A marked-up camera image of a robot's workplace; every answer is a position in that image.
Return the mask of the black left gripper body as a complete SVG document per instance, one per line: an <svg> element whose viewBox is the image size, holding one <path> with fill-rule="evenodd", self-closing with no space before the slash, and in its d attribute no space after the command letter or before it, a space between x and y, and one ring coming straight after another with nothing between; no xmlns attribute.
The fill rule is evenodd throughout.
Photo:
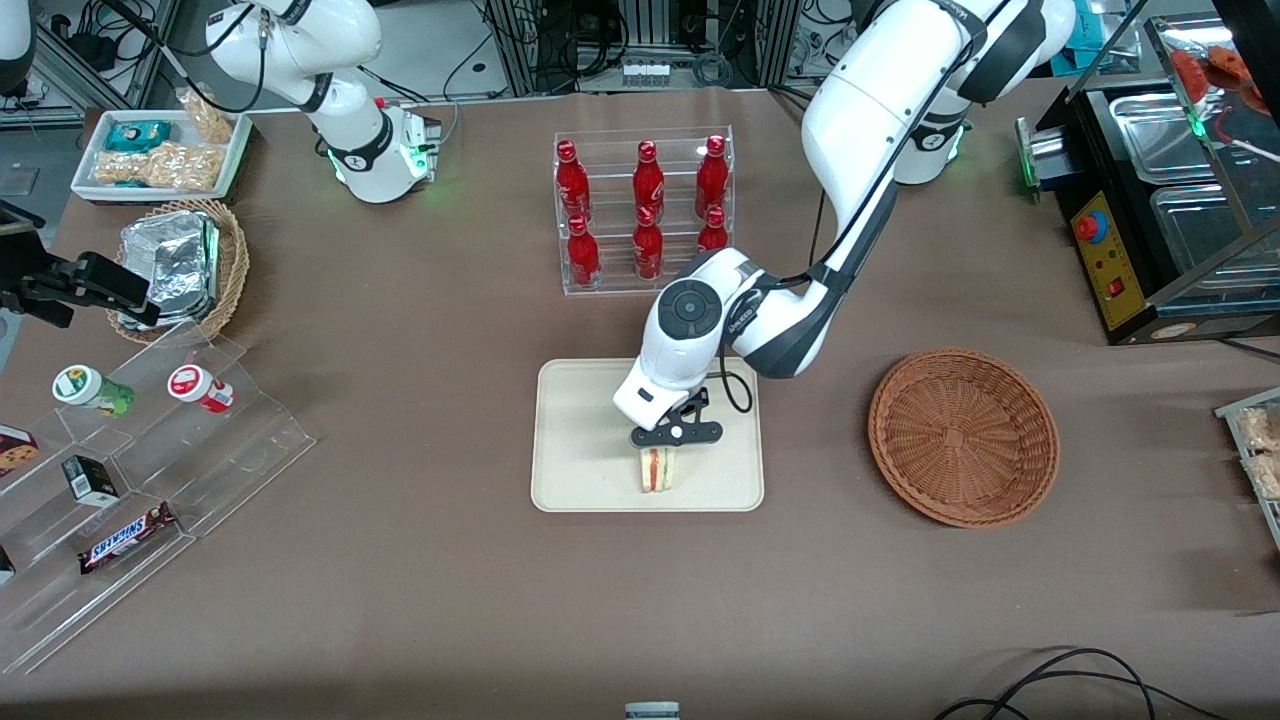
<svg viewBox="0 0 1280 720"><path fill-rule="evenodd" d="M718 421L704 420L703 411L710 405L708 392L696 392L684 404L672 407L652 428L636 427L630 433L635 448L678 448L687 445L712 445L723 437Z"/></svg>

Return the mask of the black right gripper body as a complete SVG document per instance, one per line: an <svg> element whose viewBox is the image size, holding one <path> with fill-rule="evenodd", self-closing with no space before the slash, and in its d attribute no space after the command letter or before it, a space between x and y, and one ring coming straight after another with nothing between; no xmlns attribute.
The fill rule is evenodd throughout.
<svg viewBox="0 0 1280 720"><path fill-rule="evenodd" d="M56 328L70 325L74 311L64 304L76 297L65 263L18 266L3 263L1 305L17 315L29 315Z"/></svg>

